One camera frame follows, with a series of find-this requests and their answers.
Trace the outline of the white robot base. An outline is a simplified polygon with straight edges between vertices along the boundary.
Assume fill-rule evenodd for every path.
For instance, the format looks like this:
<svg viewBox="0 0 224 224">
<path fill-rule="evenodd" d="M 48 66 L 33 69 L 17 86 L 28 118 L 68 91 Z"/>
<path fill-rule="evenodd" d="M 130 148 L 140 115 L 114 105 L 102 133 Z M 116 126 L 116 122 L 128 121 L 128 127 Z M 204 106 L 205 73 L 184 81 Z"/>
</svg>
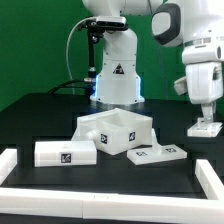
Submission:
<svg viewBox="0 0 224 224">
<path fill-rule="evenodd" d="M 92 104 L 104 108 L 136 107 L 141 96 L 141 78 L 136 72 L 137 36 L 131 30 L 104 33 L 102 70 L 96 76 Z"/>
</svg>

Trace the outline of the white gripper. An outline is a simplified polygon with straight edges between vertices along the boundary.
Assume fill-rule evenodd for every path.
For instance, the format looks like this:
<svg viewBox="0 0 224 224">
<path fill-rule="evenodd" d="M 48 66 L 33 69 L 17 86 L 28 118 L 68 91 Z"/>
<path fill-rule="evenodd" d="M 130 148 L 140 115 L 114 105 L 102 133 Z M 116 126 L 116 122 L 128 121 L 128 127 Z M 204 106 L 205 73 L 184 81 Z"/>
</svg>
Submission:
<svg viewBox="0 0 224 224">
<path fill-rule="evenodd" d="M 222 97 L 222 64 L 208 62 L 190 64 L 185 68 L 187 89 L 192 104 L 202 104 L 205 121 L 212 120 L 212 106 L 208 103 Z"/>
</svg>

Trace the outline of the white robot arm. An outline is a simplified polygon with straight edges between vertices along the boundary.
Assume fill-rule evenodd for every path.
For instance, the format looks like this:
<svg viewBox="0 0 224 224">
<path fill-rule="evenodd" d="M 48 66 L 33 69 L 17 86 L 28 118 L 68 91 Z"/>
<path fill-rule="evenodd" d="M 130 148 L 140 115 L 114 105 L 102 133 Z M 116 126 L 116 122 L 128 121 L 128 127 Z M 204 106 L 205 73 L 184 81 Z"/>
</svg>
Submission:
<svg viewBox="0 0 224 224">
<path fill-rule="evenodd" d="M 189 94 L 193 104 L 202 108 L 204 121 L 211 123 L 215 101 L 223 95 L 221 38 L 213 28 L 221 20 L 207 25 L 201 35 L 182 31 L 181 0 L 82 0 L 94 15 L 94 22 L 105 34 L 103 68 L 97 90 L 91 99 L 102 104 L 133 105 L 143 101 L 135 71 L 137 36 L 127 27 L 126 17 L 153 17 L 152 31 L 164 46 L 184 46 L 182 54 L 186 76 L 175 86 Z"/>
</svg>

